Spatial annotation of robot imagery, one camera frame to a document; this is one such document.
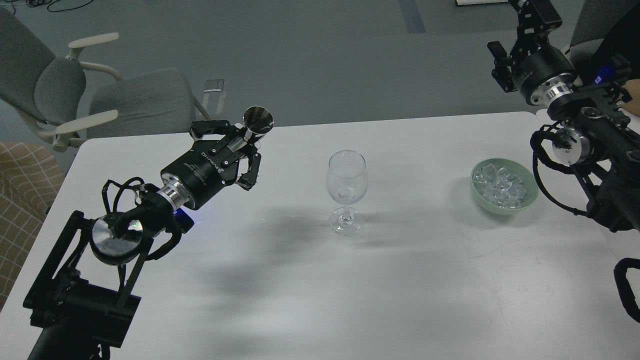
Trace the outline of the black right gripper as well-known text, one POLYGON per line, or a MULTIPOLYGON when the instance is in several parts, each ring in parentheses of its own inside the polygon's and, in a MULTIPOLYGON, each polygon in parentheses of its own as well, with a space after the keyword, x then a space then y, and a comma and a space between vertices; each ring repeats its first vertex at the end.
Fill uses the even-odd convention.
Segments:
POLYGON ((500 41, 490 41, 491 75, 498 86, 519 92, 531 106, 549 107, 574 93, 576 70, 562 51, 553 47, 549 35, 562 26, 550 0, 509 0, 518 15, 516 41, 508 54, 500 41))

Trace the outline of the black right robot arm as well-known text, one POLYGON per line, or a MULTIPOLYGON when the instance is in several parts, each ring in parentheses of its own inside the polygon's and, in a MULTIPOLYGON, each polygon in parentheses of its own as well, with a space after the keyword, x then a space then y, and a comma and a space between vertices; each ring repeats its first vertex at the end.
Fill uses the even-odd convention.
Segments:
POLYGON ((626 83, 637 75, 631 55, 606 36, 585 62, 572 63, 550 43, 549 35, 562 25, 550 1, 512 0, 510 6, 518 15, 512 50, 499 41, 487 48, 500 88, 521 93, 531 106, 545 106, 552 121, 530 137, 538 188, 557 203, 542 183, 539 164, 572 175, 587 197, 586 208, 560 208, 612 232, 638 230, 639 135, 621 110, 632 100, 626 83))

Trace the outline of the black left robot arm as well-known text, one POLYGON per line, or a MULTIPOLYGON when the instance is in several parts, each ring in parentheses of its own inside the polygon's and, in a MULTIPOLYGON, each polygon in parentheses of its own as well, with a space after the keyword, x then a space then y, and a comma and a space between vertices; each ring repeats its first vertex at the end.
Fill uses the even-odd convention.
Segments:
POLYGON ((27 358, 108 360, 122 347, 141 303, 133 289, 144 265, 166 256, 194 226, 187 209, 230 186, 256 184, 259 140, 273 127, 249 115, 241 126, 197 121, 192 145, 160 171, 160 184, 107 180, 105 214, 75 210, 23 301, 30 325, 41 329, 27 358))

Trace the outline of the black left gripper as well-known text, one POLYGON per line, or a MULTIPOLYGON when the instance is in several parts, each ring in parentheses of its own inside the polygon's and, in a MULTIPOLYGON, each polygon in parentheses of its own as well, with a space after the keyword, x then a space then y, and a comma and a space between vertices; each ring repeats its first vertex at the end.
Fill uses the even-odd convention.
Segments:
POLYGON ((262 155, 257 145, 236 138, 236 126, 227 120, 201 120, 190 125, 190 150, 160 171, 158 191, 173 210, 198 210, 226 187, 238 185, 250 191, 258 182, 262 155), (219 140, 202 140, 206 135, 222 135, 219 140), (240 162, 247 159, 244 173, 240 162))

